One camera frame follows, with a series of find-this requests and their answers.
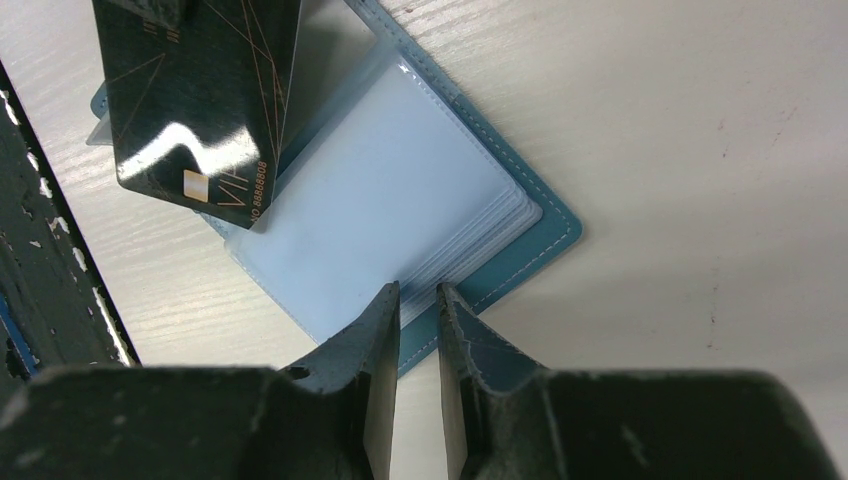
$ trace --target blue card holder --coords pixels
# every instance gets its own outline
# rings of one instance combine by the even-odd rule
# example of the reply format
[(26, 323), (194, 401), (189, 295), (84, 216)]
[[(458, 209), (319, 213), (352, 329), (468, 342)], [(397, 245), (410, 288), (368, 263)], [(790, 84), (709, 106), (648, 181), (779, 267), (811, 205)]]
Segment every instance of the blue card holder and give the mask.
[[(480, 314), (573, 245), (582, 233), (582, 225), (562, 200), (486, 121), (456, 84), (376, 0), (346, 0), (346, 3), (377, 37), (378, 46), (390, 45), (399, 52), (542, 210), (541, 218), (533, 226), (457, 285), (458, 291), (472, 310)], [(362, 70), (360, 68), (359, 72), (353, 73), (352, 76), (366, 75), (367, 72), (363, 73)], [(294, 75), (296, 82), (297, 68)], [(311, 140), (318, 126), (332, 114), (334, 105), (350, 94), (347, 89), (356, 83), (355, 80), (354, 78), (353, 81), (345, 81), (336, 88), (325, 102), (325, 107), (312, 115), (300, 133), (284, 149), (279, 175), (285, 174), (285, 167), (294, 161)], [(99, 92), (92, 100), (92, 110), (102, 111), (103, 108), (99, 108), (101, 105), (105, 105), (105, 97)], [(239, 228), (207, 215), (202, 216), (225, 240), (230, 239)], [(256, 279), (249, 267), (246, 270)], [(436, 349), (438, 314), (438, 306), (434, 304), (402, 329), (398, 364), (400, 375), (408, 372)]]
[(438, 283), (462, 282), (542, 215), (392, 45), (340, 92), (286, 149), (270, 209), (225, 242), (318, 343), (388, 282), (408, 325)]

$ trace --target stitching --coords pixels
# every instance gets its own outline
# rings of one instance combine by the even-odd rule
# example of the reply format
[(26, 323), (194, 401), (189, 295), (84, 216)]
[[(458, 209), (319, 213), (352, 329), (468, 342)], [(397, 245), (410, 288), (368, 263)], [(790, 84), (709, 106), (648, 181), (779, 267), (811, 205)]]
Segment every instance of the stitching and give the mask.
[(403, 363), (401, 364), (401, 366), (400, 366), (400, 367), (398, 367), (398, 370), (400, 370), (400, 369), (402, 369), (403, 367), (405, 367), (405, 366), (409, 365), (409, 362), (411, 362), (411, 361), (415, 360), (415, 357), (417, 357), (418, 355), (421, 355), (421, 352), (423, 352), (424, 350), (427, 350), (427, 348), (429, 348), (429, 347), (430, 347), (430, 345), (432, 345), (432, 344), (433, 344), (433, 343), (434, 343), (434, 342), (435, 342), (438, 338), (439, 338), (439, 337), (433, 337), (433, 339), (432, 339), (432, 340), (430, 340), (429, 342), (427, 342), (427, 345), (424, 345), (423, 347), (419, 348), (417, 352), (413, 353), (411, 357), (407, 358), (407, 359), (406, 359), (406, 361), (405, 361), (405, 362), (403, 362)]
[[(365, 8), (366, 8), (366, 9), (368, 9), (368, 11), (370, 11), (370, 12), (371, 12), (371, 14), (375, 17), (375, 19), (380, 18), (380, 17), (381, 17), (381, 15), (377, 12), (377, 9), (376, 9), (376, 8), (374, 8), (374, 6), (373, 6), (372, 4), (370, 4), (370, 3), (371, 3), (371, 2), (368, 2), (368, 3), (363, 2), (363, 5), (365, 6)], [(383, 19), (383, 20), (379, 20), (379, 21), (380, 21), (380, 23), (382, 23), (382, 24), (383, 24), (383, 26), (384, 26), (384, 27), (386, 27), (386, 31), (388, 32), (388, 34), (389, 34), (389, 35), (391, 35), (392, 37), (394, 37), (394, 38), (395, 38), (395, 40), (397, 40), (397, 41), (398, 41), (398, 42), (400, 42), (401, 44), (403, 44), (403, 43), (404, 43), (404, 39), (403, 39), (403, 38), (401, 38), (400, 36), (398, 36), (398, 34), (394, 31), (394, 28), (393, 28), (391, 25), (389, 25), (389, 22), (385, 21), (384, 19)], [(448, 88), (448, 87), (447, 87), (447, 86), (446, 86), (446, 85), (445, 85), (445, 84), (441, 81), (441, 79), (440, 79), (437, 75), (434, 75), (434, 74), (433, 74), (433, 72), (431, 72), (431, 71), (430, 71), (430, 69), (427, 67), (426, 63), (424, 62), (424, 60), (422, 60), (421, 58), (419, 58), (419, 57), (415, 54), (415, 52), (410, 51), (409, 49), (407, 49), (407, 50), (406, 50), (406, 53), (407, 53), (410, 57), (412, 57), (412, 59), (413, 59), (413, 60), (415, 60), (416, 64), (417, 64), (417, 65), (418, 65), (421, 69), (423, 69), (423, 70), (427, 73), (428, 78), (430, 79), (430, 81), (431, 81), (433, 84), (435, 84), (437, 87), (441, 87), (441, 88), (442, 88), (442, 90), (452, 90), (451, 88)], [(533, 185), (533, 187), (536, 189), (536, 191), (537, 191), (537, 192), (539, 192), (539, 193), (542, 195), (542, 197), (543, 197), (545, 200), (547, 200), (547, 201), (548, 201), (548, 203), (551, 205), (551, 207), (553, 207), (553, 209), (554, 209), (554, 210), (555, 210), (555, 211), (559, 214), (560, 219), (561, 219), (563, 222), (565, 222), (565, 225), (566, 225), (565, 233), (564, 233), (561, 237), (559, 237), (558, 239), (556, 239), (556, 240), (555, 240), (553, 243), (551, 243), (551, 244), (550, 244), (550, 245), (549, 245), (546, 249), (542, 250), (542, 251), (541, 251), (538, 255), (536, 255), (536, 256), (535, 256), (532, 260), (530, 260), (529, 262), (527, 262), (527, 264), (526, 264), (526, 265), (524, 265), (521, 269), (519, 269), (517, 272), (515, 272), (514, 274), (512, 274), (512, 276), (511, 276), (511, 277), (509, 277), (509, 278), (508, 278), (508, 279), (506, 279), (503, 283), (501, 283), (500, 285), (498, 285), (498, 287), (497, 287), (497, 288), (495, 288), (494, 290), (492, 290), (491, 292), (489, 292), (486, 296), (484, 296), (483, 298), (481, 298), (480, 300), (478, 300), (478, 301), (477, 301), (474, 305), (472, 305), (472, 306), (471, 306), (471, 308), (475, 308), (475, 307), (477, 307), (478, 305), (480, 305), (482, 302), (484, 302), (484, 301), (486, 301), (488, 298), (490, 298), (492, 295), (494, 295), (494, 294), (496, 294), (497, 292), (499, 292), (502, 288), (504, 288), (504, 287), (505, 287), (506, 285), (508, 285), (510, 282), (512, 282), (513, 280), (515, 280), (515, 278), (516, 278), (516, 277), (518, 277), (519, 275), (521, 275), (523, 272), (527, 271), (527, 269), (528, 269), (528, 268), (530, 268), (530, 266), (531, 266), (531, 265), (533, 265), (534, 263), (536, 263), (536, 262), (537, 262), (540, 258), (542, 258), (542, 257), (543, 257), (546, 253), (548, 253), (549, 251), (551, 251), (551, 250), (552, 250), (554, 247), (556, 247), (558, 244), (562, 243), (562, 241), (563, 241), (563, 240), (565, 240), (565, 239), (566, 239), (566, 238), (567, 238), (567, 237), (571, 234), (571, 222), (569, 222), (569, 221), (568, 221), (568, 218), (566, 218), (566, 217), (565, 217), (565, 214), (562, 212), (562, 210), (560, 210), (560, 209), (559, 209), (559, 207), (557, 207), (557, 206), (556, 206), (556, 204), (554, 204), (553, 200), (551, 200), (551, 199), (550, 199), (550, 197), (548, 197), (548, 195), (547, 195), (544, 191), (542, 191), (542, 189), (539, 187), (539, 185), (537, 185), (537, 184), (536, 184), (536, 182), (534, 182), (534, 181), (533, 181), (533, 179), (532, 179), (532, 178), (530, 178), (530, 177), (527, 175), (527, 173), (526, 173), (526, 172), (524, 172), (524, 170), (523, 170), (523, 169), (522, 169), (522, 168), (521, 168), (521, 167), (520, 167), (517, 163), (515, 163), (515, 161), (514, 161), (514, 160), (512, 159), (512, 157), (510, 156), (509, 152), (505, 151), (504, 149), (502, 149), (502, 148), (500, 147), (500, 145), (498, 145), (498, 142), (496, 142), (496, 141), (495, 141), (495, 139), (494, 139), (494, 138), (492, 138), (492, 136), (491, 136), (491, 135), (489, 135), (489, 133), (486, 131), (486, 129), (485, 129), (485, 128), (483, 128), (483, 126), (482, 126), (482, 125), (480, 125), (480, 123), (477, 121), (477, 119), (474, 117), (474, 115), (471, 115), (471, 114), (470, 114), (470, 113), (469, 113), (469, 112), (468, 112), (468, 111), (467, 111), (467, 110), (466, 110), (466, 109), (465, 109), (462, 105), (460, 105), (460, 104), (459, 104), (459, 102), (458, 102), (458, 101), (456, 101), (456, 99), (451, 100), (451, 103), (452, 103), (452, 104), (454, 104), (457, 108), (459, 108), (459, 110), (463, 113), (463, 115), (465, 115), (465, 117), (466, 117), (469, 121), (473, 122), (474, 126), (477, 128), (477, 131), (478, 131), (479, 133), (481, 133), (481, 134), (482, 134), (482, 135), (483, 135), (483, 136), (484, 136), (487, 140), (489, 140), (490, 145), (492, 145), (492, 146), (493, 146), (493, 147), (494, 147), (494, 148), (495, 148), (495, 149), (496, 149), (496, 150), (500, 153), (500, 155), (501, 155), (501, 156), (503, 156), (503, 157), (504, 157), (504, 158), (505, 158), (505, 159), (509, 162), (509, 165), (510, 165), (513, 169), (515, 169), (518, 173), (520, 173), (520, 174), (521, 174), (521, 175), (522, 175), (522, 176), (523, 176), (523, 177), (524, 177), (524, 178), (525, 178), (525, 179), (526, 179), (526, 180), (530, 183), (530, 185)], [(401, 364), (400, 368), (405, 367), (407, 364), (409, 364), (410, 362), (412, 362), (413, 360), (415, 360), (415, 358), (417, 358), (419, 355), (421, 355), (421, 353), (422, 353), (422, 352), (424, 352), (424, 350), (426, 350), (428, 347), (430, 347), (430, 345), (432, 345), (432, 344), (433, 344), (433, 342), (435, 342), (437, 338), (438, 338), (438, 337), (434, 337), (434, 338), (433, 338), (432, 340), (430, 340), (430, 341), (429, 341), (426, 345), (424, 345), (423, 347), (421, 347), (421, 348), (420, 348), (417, 352), (415, 352), (415, 353), (414, 353), (411, 357), (409, 357), (406, 361), (404, 361), (404, 362), (403, 362), (403, 364)]]

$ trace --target white paint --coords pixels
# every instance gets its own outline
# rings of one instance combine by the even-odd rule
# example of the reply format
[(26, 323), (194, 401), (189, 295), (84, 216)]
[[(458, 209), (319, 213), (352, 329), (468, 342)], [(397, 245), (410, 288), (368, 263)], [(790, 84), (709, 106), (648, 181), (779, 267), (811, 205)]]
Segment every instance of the white paint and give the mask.
[(6, 407), (3, 408), (3, 413), (0, 414), (0, 430), (9, 428), (21, 415), (26, 413), (29, 408), (29, 399), (27, 390), (22, 388), (12, 395)]
[(41, 177), (41, 185), (38, 187), (38, 193), (47, 198), (53, 198), (53, 191), (50, 190), (50, 187), (47, 185), (47, 179), (44, 177)]
[(56, 217), (52, 222), (48, 224), (50, 226), (50, 231), (56, 230), (56, 227), (62, 227), (62, 231), (65, 233), (71, 233), (71, 230), (68, 228), (68, 222), (65, 221), (63, 217)]
[(6, 104), (6, 115), (9, 116), (9, 120), (11, 120), (15, 125), (20, 125), (21, 122), (19, 122), (18, 117), (15, 116), (15, 110), (11, 105), (9, 105), (9, 92), (6, 90), (0, 90), (0, 97), (3, 98), (3, 103)]
[(30, 165), (32, 165), (32, 168), (37, 172), (38, 171), (38, 159), (35, 158), (35, 155), (33, 155), (32, 152), (27, 152), (27, 160), (29, 160)]
[(106, 331), (109, 332), (109, 336), (112, 337), (112, 343), (115, 345), (115, 350), (118, 351), (118, 361), (123, 363), (126, 366), (132, 365), (132, 360), (130, 360), (130, 356), (127, 353), (127, 346), (124, 344), (124, 341), (121, 340), (121, 336), (118, 335), (118, 330), (115, 328), (115, 321), (112, 319), (112, 316), (109, 315), (109, 310), (106, 308), (106, 302), (103, 301), (103, 297), (100, 296), (100, 292), (97, 290), (97, 287), (91, 289), (92, 293), (94, 293), (94, 299), (97, 301), (97, 306), (100, 308), (100, 315), (103, 317), (103, 321), (106, 322)]
[(77, 259), (77, 264), (80, 266), (80, 270), (82, 270), (83, 272), (87, 272), (88, 271), (88, 265), (85, 264), (85, 254), (82, 253), (82, 250), (80, 250), (77, 247), (74, 247), (73, 252), (74, 252), (74, 258)]

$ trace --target gold line pattern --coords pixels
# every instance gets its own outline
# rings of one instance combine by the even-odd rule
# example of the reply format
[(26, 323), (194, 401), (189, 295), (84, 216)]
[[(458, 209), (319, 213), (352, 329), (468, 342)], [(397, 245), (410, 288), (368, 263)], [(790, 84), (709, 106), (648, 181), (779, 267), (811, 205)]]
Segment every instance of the gold line pattern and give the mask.
[[(268, 41), (265, 40), (265, 32), (262, 31), (262, 25), (259, 23), (259, 18), (256, 16), (256, 10), (253, 9), (253, 2), (251, 0), (247, 0), (247, 5), (250, 6), (250, 13), (253, 14), (253, 19), (256, 20), (256, 29), (259, 30), (259, 36), (262, 37), (262, 43), (265, 45), (265, 50), (268, 51), (269, 59), (271, 62), (271, 93), (272, 93), (272, 101), (274, 102), (274, 136), (276, 136), (276, 142), (274, 139), (271, 139), (271, 146), (273, 150), (274, 145), (280, 144), (280, 116), (277, 113), (277, 64), (274, 63), (273, 57), (271, 57), (271, 47), (268, 46)], [(268, 122), (268, 129), (271, 128), (271, 122)], [(277, 153), (275, 157), (279, 156), (280, 147), (277, 147)]]
[[(227, 25), (229, 25), (229, 26), (230, 26), (233, 30), (235, 30), (235, 32), (236, 32), (236, 33), (238, 33), (239, 35), (241, 35), (241, 38), (245, 39), (245, 40), (247, 41), (247, 43), (249, 43), (249, 44), (250, 44), (250, 46), (252, 46), (252, 47), (253, 47), (253, 48), (255, 48), (256, 50), (259, 50), (259, 47), (257, 47), (256, 45), (254, 45), (254, 44), (253, 44), (253, 42), (251, 42), (251, 41), (250, 41), (250, 39), (249, 39), (249, 38), (247, 38), (247, 36), (245, 36), (245, 34), (241, 33), (241, 30), (239, 30), (238, 28), (236, 28), (236, 26), (235, 26), (235, 25), (233, 25), (233, 24), (232, 24), (232, 22), (230, 22), (229, 20), (227, 20), (227, 17), (225, 17), (223, 14), (221, 14), (221, 12), (219, 12), (219, 11), (218, 11), (215, 7), (213, 7), (212, 5), (210, 5), (210, 4), (209, 4), (209, 2), (203, 2), (203, 3), (205, 3), (205, 4), (206, 4), (206, 6), (207, 6), (207, 7), (209, 7), (209, 9), (210, 9), (210, 10), (212, 10), (213, 12), (215, 12), (215, 14), (216, 14), (216, 15), (218, 15), (219, 17), (221, 17), (221, 20), (225, 21), (225, 22), (227, 23)], [(261, 53), (261, 54), (262, 54), (262, 56), (263, 56), (263, 57), (265, 57), (266, 59), (268, 59), (269, 61), (271, 60), (271, 57), (270, 57), (267, 53), (263, 52), (262, 50), (259, 50), (259, 53)]]
[[(244, 24), (247, 27), (247, 38), (250, 39), (250, 44), (255, 47), (253, 43), (253, 34), (250, 32), (250, 18), (247, 16), (247, 7), (244, 4), (245, 0), (241, 0), (241, 8), (244, 11)], [(274, 137), (271, 134), (271, 119), (268, 116), (268, 105), (265, 101), (265, 89), (262, 88), (262, 73), (259, 71), (259, 62), (256, 60), (256, 48), (251, 48), (250, 51), (253, 53), (253, 65), (256, 67), (256, 80), (259, 83), (259, 96), (262, 99), (262, 108), (265, 110), (265, 123), (268, 126), (268, 140), (271, 141), (271, 154), (274, 155), (274, 158), (277, 157), (276, 149), (274, 148)]]
[(107, 85), (109, 85), (110, 83), (114, 83), (114, 82), (116, 82), (116, 81), (118, 81), (118, 80), (120, 80), (120, 79), (122, 79), (122, 78), (126, 77), (127, 75), (129, 75), (129, 74), (131, 74), (131, 73), (133, 73), (133, 72), (135, 72), (135, 71), (137, 71), (137, 70), (139, 70), (139, 69), (143, 68), (145, 65), (148, 65), (148, 64), (150, 64), (150, 63), (152, 63), (152, 62), (155, 62), (156, 60), (161, 59), (161, 58), (162, 58), (162, 57), (164, 57), (164, 56), (165, 56), (165, 54), (164, 54), (164, 53), (160, 53), (159, 55), (156, 55), (155, 57), (153, 57), (153, 58), (151, 58), (150, 60), (148, 60), (148, 61), (146, 61), (146, 62), (142, 63), (141, 65), (139, 65), (139, 66), (137, 66), (137, 67), (133, 68), (132, 70), (130, 70), (130, 71), (128, 71), (128, 72), (123, 73), (123, 74), (121, 74), (121, 75), (118, 75), (117, 77), (115, 77), (115, 78), (113, 78), (113, 79), (111, 79), (111, 80), (106, 80), (106, 84), (107, 84)]
[(222, 186), (218, 185), (218, 190), (221, 190), (222, 192), (224, 192), (224, 193), (226, 193), (227, 195), (229, 195), (229, 197), (230, 197), (230, 198), (232, 198), (233, 200), (235, 200), (234, 202), (218, 202), (218, 203), (217, 203), (217, 205), (218, 205), (219, 207), (243, 207), (243, 206), (244, 206), (244, 202), (242, 202), (242, 201), (241, 201), (241, 199), (240, 199), (240, 198), (238, 198), (237, 196), (235, 196), (235, 195), (233, 195), (232, 193), (230, 193), (230, 191), (229, 191), (229, 190), (227, 190), (226, 188), (224, 188), (224, 187), (222, 187)]
[(115, 145), (120, 145), (121, 140), (124, 138), (124, 133), (127, 132), (127, 128), (129, 128), (130, 123), (132, 123), (132, 120), (135, 117), (135, 112), (138, 111), (138, 107), (141, 105), (141, 101), (144, 100), (145, 96), (147, 96), (147, 91), (150, 90), (150, 85), (153, 84), (153, 79), (156, 78), (156, 74), (159, 73), (159, 67), (162, 66), (162, 62), (164, 60), (165, 60), (165, 54), (162, 53), (161, 55), (159, 55), (159, 63), (156, 64), (156, 69), (153, 70), (153, 74), (150, 75), (150, 80), (147, 81), (147, 86), (144, 87), (144, 90), (141, 92), (141, 97), (139, 97), (138, 101), (135, 103), (135, 107), (133, 107), (132, 112), (130, 112), (130, 116), (127, 119), (127, 123), (124, 124), (124, 128), (121, 130), (121, 133), (118, 134), (118, 138), (115, 139)]
[(224, 180), (223, 178), (221, 179), (221, 183), (227, 184), (231, 187), (238, 188), (239, 190), (244, 190), (245, 192), (247, 191), (247, 187), (245, 187), (244, 185), (236, 185), (235, 183)]

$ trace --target black credit card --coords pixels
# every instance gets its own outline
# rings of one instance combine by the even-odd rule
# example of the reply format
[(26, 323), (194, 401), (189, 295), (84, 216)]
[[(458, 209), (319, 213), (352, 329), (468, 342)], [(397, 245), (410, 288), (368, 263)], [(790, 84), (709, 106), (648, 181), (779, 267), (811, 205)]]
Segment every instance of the black credit card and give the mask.
[(93, 0), (118, 183), (249, 228), (271, 205), (300, 0), (193, 0), (166, 27)]

